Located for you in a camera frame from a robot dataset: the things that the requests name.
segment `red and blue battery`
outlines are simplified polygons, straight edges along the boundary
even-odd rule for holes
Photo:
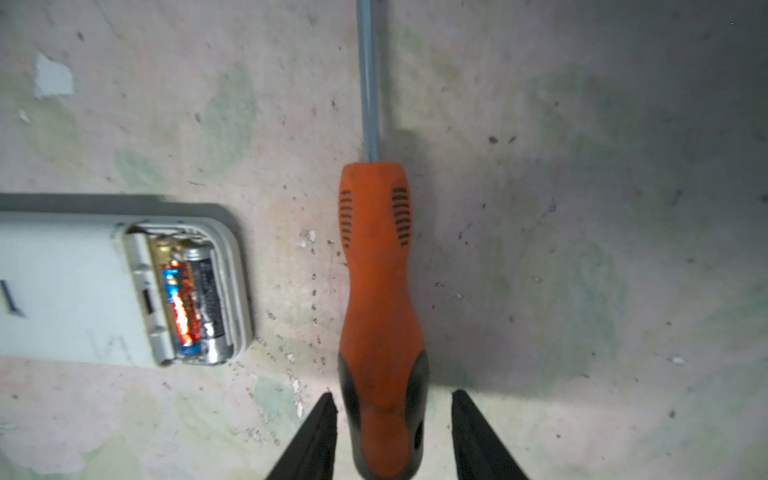
[[[173,307],[179,353],[200,353],[200,320],[190,297],[190,280],[184,265],[171,264],[163,267],[168,302]]]

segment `open battery compartment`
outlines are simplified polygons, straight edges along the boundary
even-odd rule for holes
[[[250,341],[243,270],[232,234],[208,219],[146,220],[123,244],[154,359],[224,363]]]

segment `screwdriver handle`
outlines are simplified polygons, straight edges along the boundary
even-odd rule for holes
[[[411,201],[400,164],[344,167],[339,228],[349,305],[339,377],[364,478],[410,478],[423,453],[429,364],[408,292]]]

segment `metal shaft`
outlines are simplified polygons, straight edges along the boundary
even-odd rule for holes
[[[379,106],[376,102],[376,50],[373,47],[371,0],[357,0],[357,41],[360,54],[362,139],[365,161],[379,161]]]

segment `battery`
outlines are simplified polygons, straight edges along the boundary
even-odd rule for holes
[[[176,262],[163,266],[163,278],[168,302],[174,312],[179,353],[200,353],[200,322],[194,312],[190,282],[185,278],[184,266]]]
[[[194,300],[200,315],[200,341],[203,357],[209,363],[222,363],[231,356],[231,346],[224,335],[224,320],[213,261],[214,247],[206,243],[185,246],[186,264],[192,271]]]

